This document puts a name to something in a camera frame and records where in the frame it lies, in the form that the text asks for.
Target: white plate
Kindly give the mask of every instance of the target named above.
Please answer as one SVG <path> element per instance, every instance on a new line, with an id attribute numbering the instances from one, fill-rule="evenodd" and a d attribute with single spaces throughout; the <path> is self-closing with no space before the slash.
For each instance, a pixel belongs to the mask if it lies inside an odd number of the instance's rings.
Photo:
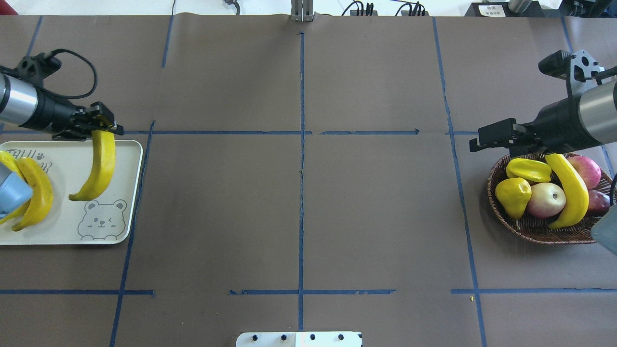
<path id="1" fill-rule="evenodd" d="M 93 201 L 71 201 L 90 175 L 92 141 L 11 141 L 0 151 L 31 157 L 47 172 L 54 203 L 39 224 L 13 232 L 15 218 L 0 225 L 0 245 L 111 245 L 131 232 L 143 148 L 134 140 L 116 141 L 112 181 Z"/>

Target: silver cylinder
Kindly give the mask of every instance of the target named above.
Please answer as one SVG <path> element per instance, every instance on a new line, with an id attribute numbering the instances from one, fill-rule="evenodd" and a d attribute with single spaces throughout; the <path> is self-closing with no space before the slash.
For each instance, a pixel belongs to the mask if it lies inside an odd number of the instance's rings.
<path id="1" fill-rule="evenodd" d="M 32 117 L 38 104 L 36 89 L 30 84 L 7 75 L 0 75 L 0 102 L 6 105 L 0 110 L 0 120 L 21 125 Z"/>
<path id="2" fill-rule="evenodd" d="M 616 83 L 611 81 L 586 91 L 579 103 L 581 123 L 601 143 L 617 141 Z"/>
<path id="3" fill-rule="evenodd" d="M 531 0 L 510 0 L 508 8 L 516 14 L 522 14 L 531 4 Z"/>

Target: bear illustration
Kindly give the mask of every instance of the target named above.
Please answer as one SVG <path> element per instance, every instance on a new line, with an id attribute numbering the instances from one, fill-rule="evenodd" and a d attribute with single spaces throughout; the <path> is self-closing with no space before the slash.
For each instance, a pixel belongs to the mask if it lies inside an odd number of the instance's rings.
<path id="1" fill-rule="evenodd" d="M 124 232 L 126 201 L 120 199 L 113 204 L 99 204 L 98 201 L 88 201 L 86 214 L 77 226 L 77 232 L 82 240 L 117 240 Z"/>

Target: table surface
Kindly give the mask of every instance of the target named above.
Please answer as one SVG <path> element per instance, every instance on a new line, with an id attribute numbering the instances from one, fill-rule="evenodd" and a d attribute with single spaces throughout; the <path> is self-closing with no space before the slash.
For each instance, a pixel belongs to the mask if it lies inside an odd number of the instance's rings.
<path id="1" fill-rule="evenodd" d="M 616 21 L 0 25 L 4 65 L 55 48 L 90 59 L 99 87 L 80 103 L 103 101 L 145 153 L 123 243 L 0 249 L 0 345 L 228 347 L 286 330 L 361 331 L 365 346 L 614 344 L 617 257 L 505 230 L 484 187 L 506 152 L 472 154 L 468 140 L 566 96 L 537 71 L 543 57 L 586 49 L 617 64 Z M 87 66 L 59 58 L 46 88 L 87 90 Z M 579 153 L 617 165 L 614 144 Z"/>

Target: white label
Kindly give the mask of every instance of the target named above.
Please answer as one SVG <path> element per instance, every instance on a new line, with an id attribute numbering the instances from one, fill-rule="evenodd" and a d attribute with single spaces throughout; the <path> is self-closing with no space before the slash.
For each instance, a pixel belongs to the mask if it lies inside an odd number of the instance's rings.
<path id="1" fill-rule="evenodd" d="M 505 12 L 501 5 L 479 5 L 478 11 L 485 17 L 505 17 Z"/>

